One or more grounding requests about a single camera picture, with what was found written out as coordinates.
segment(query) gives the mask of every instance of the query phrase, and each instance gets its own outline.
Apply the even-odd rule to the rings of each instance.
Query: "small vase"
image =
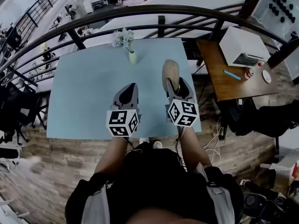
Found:
[[[136,55],[136,52],[132,51],[129,52],[129,59],[130,59],[130,62],[133,64],[133,65],[136,65],[137,64],[137,55]]]

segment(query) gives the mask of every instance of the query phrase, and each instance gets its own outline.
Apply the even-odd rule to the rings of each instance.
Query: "person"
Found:
[[[179,75],[169,70],[163,76],[173,75],[177,89]],[[140,139],[127,152],[127,141],[113,137],[91,179],[80,180],[68,199],[66,223],[239,223],[243,194],[232,175],[212,166],[192,127],[178,133],[183,160],[159,141]]]

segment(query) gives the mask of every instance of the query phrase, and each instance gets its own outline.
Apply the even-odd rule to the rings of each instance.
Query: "metal railing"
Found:
[[[116,30],[121,30],[122,29],[122,24],[120,24],[119,28],[107,30],[107,31],[101,31],[97,32],[95,34],[90,34],[86,36],[79,37],[77,32],[75,31],[76,28],[86,26],[95,22],[99,21],[105,21],[105,20],[110,20],[113,18],[118,18],[118,17],[125,17],[125,16],[133,16],[133,15],[143,15],[143,14],[184,14],[184,15],[189,15],[190,17],[185,18],[181,21],[172,23],[172,24],[152,24],[152,25],[141,25],[141,26],[132,26],[128,27],[128,29],[131,30],[144,30],[144,29],[173,29],[170,32],[173,31],[179,31],[181,29],[188,29],[188,30],[204,30],[204,31],[210,31],[211,33],[209,34],[207,39],[212,39],[212,40],[217,40],[219,38],[219,33],[221,32],[222,25],[225,21],[237,24],[242,27],[250,28],[258,33],[261,33],[269,38],[272,38],[279,43],[282,44],[282,47],[280,51],[276,51],[273,56],[269,59],[268,64],[271,67],[275,67],[278,65],[282,60],[284,60],[290,53],[292,53],[298,46],[299,46],[299,41],[298,39],[292,41],[292,42],[287,42],[280,37],[276,36],[272,32],[265,30],[257,25],[254,25],[252,23],[249,23],[247,20],[241,19],[238,16],[231,15],[230,13],[224,13],[220,12],[217,9],[216,10],[211,10],[207,8],[201,8],[201,7],[191,7],[191,6],[179,6],[179,5],[143,5],[143,6],[134,6],[134,7],[124,7],[124,8],[118,8],[110,11],[105,11],[102,12],[101,14],[90,14],[86,17],[71,21],[67,24],[64,24],[54,30],[51,30],[50,32],[44,34],[43,36],[39,37],[35,41],[31,42],[28,44],[26,47],[21,49],[18,53],[16,53],[10,60],[8,60],[1,68],[0,68],[0,73],[3,72],[5,69],[7,69],[7,75],[4,76],[2,79],[0,79],[0,82],[2,82],[2,85],[6,85],[9,82],[12,82],[18,77],[21,77],[28,83],[38,86],[38,82],[41,82],[46,79],[50,79],[54,77],[53,75],[50,75],[48,77],[42,78],[38,81],[33,81],[33,78],[44,74],[49,71],[54,71],[56,67],[51,68],[50,70],[44,70],[41,71],[37,74],[29,76],[28,73],[31,70],[37,69],[41,66],[44,66],[47,63],[57,61],[59,57],[54,57],[46,62],[40,63],[35,65],[34,67],[20,73],[18,69],[23,67],[24,65],[28,64],[29,62],[41,57],[42,55],[45,55],[48,52],[55,51],[59,48],[69,46],[72,44],[76,44],[78,49],[85,49],[84,41],[94,38],[97,36],[102,36],[102,35],[107,35],[111,34]],[[190,21],[191,19],[196,19],[199,17],[205,17],[201,18],[200,20],[196,20],[194,22],[188,23],[188,24],[181,24],[182,21]],[[213,23],[215,23],[214,27],[207,27],[207,25],[210,25],[211,23],[206,23],[206,24],[201,24],[201,25],[195,25],[198,24],[198,22],[203,21],[203,19],[213,19]],[[67,41],[63,44],[59,44],[58,46],[52,47],[49,50],[46,50],[45,52],[42,52],[26,62],[19,64],[17,67],[12,67],[12,64],[14,64],[20,57],[34,49],[35,47],[41,45],[44,42],[47,42],[48,40],[61,35],[63,33],[68,33],[69,36],[72,38],[71,41]],[[189,41],[189,40],[196,40],[198,37],[195,38],[181,38],[183,41]]]
[[[14,52],[26,46],[28,39],[35,28],[38,27],[39,22],[57,1],[58,0],[37,0],[26,10],[24,15],[15,23],[15,26],[8,30],[9,34],[0,49],[0,54],[3,54],[0,60],[0,66],[2,66]]]

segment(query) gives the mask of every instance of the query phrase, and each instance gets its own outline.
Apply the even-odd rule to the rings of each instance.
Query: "wooden floor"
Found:
[[[277,95],[255,99],[257,106],[283,105],[299,98],[299,86],[293,86],[284,64],[274,69],[279,80]],[[197,97],[203,82],[195,82]],[[201,102],[212,92],[206,87]],[[200,108],[202,132],[198,133],[201,145],[205,145],[216,133],[217,118],[212,102]],[[80,179],[89,180],[97,162],[104,153],[108,141],[60,140],[46,138],[42,129],[27,129],[30,146],[24,148],[20,164],[6,174],[0,172],[0,189],[5,200],[13,199],[12,207],[19,213],[30,212],[26,220],[32,224],[65,223],[64,206]],[[174,150],[176,137],[157,137],[164,147]],[[217,138],[210,147],[214,147]],[[241,177],[255,176],[259,164],[270,161],[274,155],[274,140],[259,133],[236,137],[228,130],[225,141],[217,146],[221,154],[219,168],[224,173]]]

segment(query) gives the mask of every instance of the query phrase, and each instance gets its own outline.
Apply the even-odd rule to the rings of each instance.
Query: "black cable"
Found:
[[[204,65],[205,65],[205,64],[203,63],[202,66],[201,66],[197,71],[199,71],[201,68],[203,68]]]
[[[209,98],[211,97],[212,93],[208,95],[208,97],[206,98],[206,100],[198,106],[198,108],[200,108],[205,102],[207,102],[209,100]]]
[[[204,92],[204,89],[205,89],[205,87],[206,87],[206,84],[207,84],[207,79],[205,80],[204,87],[202,88],[202,91],[201,91],[201,94],[200,94],[200,97],[199,97],[199,99],[198,99],[197,104],[199,104],[199,101],[200,101],[200,99],[201,99],[202,93]]]

